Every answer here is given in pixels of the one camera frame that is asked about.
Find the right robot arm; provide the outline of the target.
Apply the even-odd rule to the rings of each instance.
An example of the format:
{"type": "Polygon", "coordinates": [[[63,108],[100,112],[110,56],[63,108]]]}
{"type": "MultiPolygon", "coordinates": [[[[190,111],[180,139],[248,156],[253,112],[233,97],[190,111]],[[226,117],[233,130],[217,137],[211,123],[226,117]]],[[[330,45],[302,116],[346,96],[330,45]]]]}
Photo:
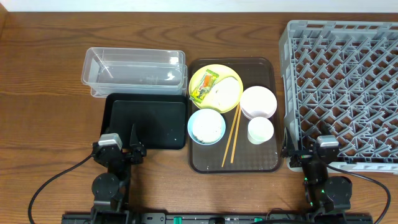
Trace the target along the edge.
{"type": "Polygon", "coordinates": [[[296,144],[285,128],[281,156],[290,159],[290,167],[301,168],[304,173],[305,196],[312,206],[305,218],[315,223],[348,223],[345,211],[351,208],[352,181],[343,176],[330,177],[327,168],[337,159],[337,138],[331,134],[319,136],[301,151],[296,144]]]}

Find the green snack wrapper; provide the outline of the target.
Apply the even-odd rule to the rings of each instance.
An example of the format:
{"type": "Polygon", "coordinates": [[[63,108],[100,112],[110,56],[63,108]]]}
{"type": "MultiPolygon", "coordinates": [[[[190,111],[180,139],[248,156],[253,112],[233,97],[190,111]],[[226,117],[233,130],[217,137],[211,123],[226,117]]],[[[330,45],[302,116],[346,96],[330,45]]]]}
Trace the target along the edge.
{"type": "Polygon", "coordinates": [[[194,102],[201,103],[207,94],[209,94],[218,78],[219,75],[216,72],[206,69],[200,83],[195,86],[190,94],[190,99],[194,102]]]}

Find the pink bowl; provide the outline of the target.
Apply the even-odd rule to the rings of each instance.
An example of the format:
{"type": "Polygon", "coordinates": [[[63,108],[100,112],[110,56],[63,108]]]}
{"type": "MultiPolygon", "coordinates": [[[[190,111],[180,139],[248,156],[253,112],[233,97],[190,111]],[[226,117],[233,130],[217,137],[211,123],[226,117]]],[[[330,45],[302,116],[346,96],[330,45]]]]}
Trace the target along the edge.
{"type": "Polygon", "coordinates": [[[240,107],[243,115],[248,119],[270,118],[276,112],[277,99],[270,89],[263,86],[252,86],[243,91],[240,107]]]}

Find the wooden chopstick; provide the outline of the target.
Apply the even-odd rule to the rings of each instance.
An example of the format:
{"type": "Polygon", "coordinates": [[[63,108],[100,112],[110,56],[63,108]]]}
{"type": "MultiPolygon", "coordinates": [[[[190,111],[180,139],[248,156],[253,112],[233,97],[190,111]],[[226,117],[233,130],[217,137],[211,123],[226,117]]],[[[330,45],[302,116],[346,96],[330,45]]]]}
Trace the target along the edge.
{"type": "Polygon", "coordinates": [[[236,124],[236,120],[237,120],[238,113],[239,113],[239,110],[240,110],[239,107],[240,107],[240,104],[238,104],[237,107],[236,107],[236,111],[235,111],[235,114],[234,114],[234,118],[233,118],[233,122],[232,122],[232,125],[231,125],[231,129],[229,131],[229,136],[228,136],[226,148],[225,148],[225,151],[224,151],[224,156],[223,156],[223,161],[221,163],[221,167],[224,167],[224,164],[225,164],[225,161],[226,161],[226,156],[228,154],[228,149],[229,149],[229,145],[230,145],[231,138],[232,138],[232,135],[233,135],[234,126],[236,124]]]}
{"type": "Polygon", "coordinates": [[[234,162],[234,157],[235,157],[235,152],[236,152],[236,145],[237,145],[237,141],[238,141],[239,124],[240,124],[240,119],[241,119],[241,108],[240,108],[240,105],[237,106],[236,114],[237,115],[236,115],[236,119],[235,119],[234,141],[233,141],[233,148],[232,148],[231,160],[230,160],[231,164],[234,162]]]}

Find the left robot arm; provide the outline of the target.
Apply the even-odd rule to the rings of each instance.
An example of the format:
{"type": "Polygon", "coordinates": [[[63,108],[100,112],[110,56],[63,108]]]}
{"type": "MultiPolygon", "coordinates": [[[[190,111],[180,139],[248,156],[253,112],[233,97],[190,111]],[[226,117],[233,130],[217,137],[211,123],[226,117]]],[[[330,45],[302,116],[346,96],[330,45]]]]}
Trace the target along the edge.
{"type": "Polygon", "coordinates": [[[117,133],[101,135],[92,146],[94,161],[107,168],[107,171],[97,176],[92,183],[94,202],[88,222],[139,224],[141,215],[131,211],[128,205],[131,166],[143,163],[147,154],[138,138],[136,125],[131,128],[126,152],[117,133]]]}

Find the white cup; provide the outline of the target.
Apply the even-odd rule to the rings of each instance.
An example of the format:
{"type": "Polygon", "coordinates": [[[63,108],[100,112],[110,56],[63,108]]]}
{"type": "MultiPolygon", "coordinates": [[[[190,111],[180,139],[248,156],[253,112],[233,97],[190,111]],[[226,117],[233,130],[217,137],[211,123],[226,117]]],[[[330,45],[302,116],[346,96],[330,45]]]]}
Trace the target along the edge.
{"type": "Polygon", "coordinates": [[[271,121],[263,117],[255,117],[248,123],[248,140],[252,144],[262,144],[274,135],[271,121]]]}

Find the white napkin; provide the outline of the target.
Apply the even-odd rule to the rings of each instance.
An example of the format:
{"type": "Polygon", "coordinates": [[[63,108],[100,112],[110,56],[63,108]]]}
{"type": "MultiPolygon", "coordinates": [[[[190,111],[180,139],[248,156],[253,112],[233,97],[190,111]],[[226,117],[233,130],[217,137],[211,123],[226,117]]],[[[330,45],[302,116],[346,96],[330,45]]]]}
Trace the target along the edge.
{"type": "Polygon", "coordinates": [[[211,103],[219,110],[233,106],[239,96],[239,82],[233,77],[222,79],[211,90],[211,103]]]}

